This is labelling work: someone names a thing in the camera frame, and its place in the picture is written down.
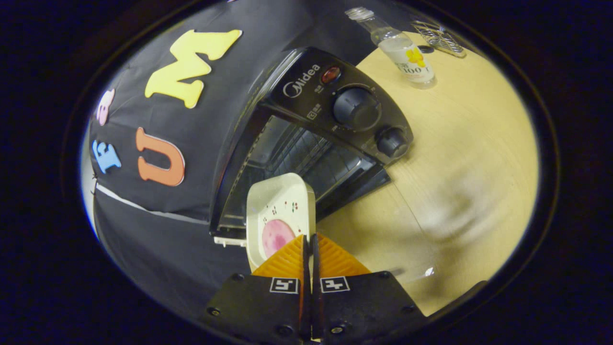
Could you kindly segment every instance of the black knob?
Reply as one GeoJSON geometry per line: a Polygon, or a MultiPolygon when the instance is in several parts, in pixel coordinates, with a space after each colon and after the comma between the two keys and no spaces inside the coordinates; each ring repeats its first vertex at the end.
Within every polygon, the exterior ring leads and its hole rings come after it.
{"type": "Polygon", "coordinates": [[[377,141],[377,149],[394,159],[404,155],[409,149],[409,144],[400,128],[392,128],[381,135],[377,141]]]}
{"type": "Polygon", "coordinates": [[[332,108],[335,119],[354,131],[373,128],[381,117],[381,103],[363,88],[342,91],[332,108]]]}

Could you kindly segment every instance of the bottle label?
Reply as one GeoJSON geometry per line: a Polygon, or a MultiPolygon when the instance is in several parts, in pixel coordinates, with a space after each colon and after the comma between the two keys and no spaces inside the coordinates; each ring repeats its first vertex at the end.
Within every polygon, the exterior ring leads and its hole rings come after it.
{"type": "Polygon", "coordinates": [[[434,78],[434,70],[430,62],[415,44],[403,50],[383,51],[404,73],[410,81],[424,83],[434,78]]]}

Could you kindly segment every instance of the toaster oven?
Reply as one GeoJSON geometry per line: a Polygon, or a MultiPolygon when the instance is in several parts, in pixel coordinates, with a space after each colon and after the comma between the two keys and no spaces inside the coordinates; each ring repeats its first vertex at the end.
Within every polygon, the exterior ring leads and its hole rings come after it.
{"type": "Polygon", "coordinates": [[[245,245],[256,182],[296,173],[313,188],[316,218],[390,181],[385,171],[413,134],[392,98],[356,67],[316,48],[281,54],[251,87],[215,185],[210,234],[245,245]]]}

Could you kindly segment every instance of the screw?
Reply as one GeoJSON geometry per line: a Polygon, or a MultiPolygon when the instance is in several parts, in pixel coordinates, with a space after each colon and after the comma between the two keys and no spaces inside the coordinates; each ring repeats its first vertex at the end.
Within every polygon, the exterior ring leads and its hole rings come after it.
{"type": "Polygon", "coordinates": [[[330,333],[332,333],[332,334],[340,334],[340,333],[343,333],[344,331],[345,331],[345,329],[343,327],[337,326],[337,327],[333,327],[330,330],[330,333]]]}
{"type": "Polygon", "coordinates": [[[406,306],[402,308],[402,313],[411,314],[415,310],[415,306],[406,306]]]}
{"type": "Polygon", "coordinates": [[[221,312],[215,308],[209,308],[208,313],[213,316],[219,316],[221,314],[221,312]]]}
{"type": "Polygon", "coordinates": [[[294,330],[290,326],[278,326],[276,328],[276,332],[280,336],[288,336],[288,335],[291,335],[294,332],[294,330]]]}

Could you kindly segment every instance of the bottle cap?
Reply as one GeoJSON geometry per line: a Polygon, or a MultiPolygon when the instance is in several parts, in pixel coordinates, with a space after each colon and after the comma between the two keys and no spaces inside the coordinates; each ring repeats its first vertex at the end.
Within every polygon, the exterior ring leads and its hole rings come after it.
{"type": "Polygon", "coordinates": [[[371,10],[365,9],[364,7],[354,7],[351,10],[345,11],[345,14],[351,20],[363,20],[368,19],[375,15],[375,13],[371,10]]]}

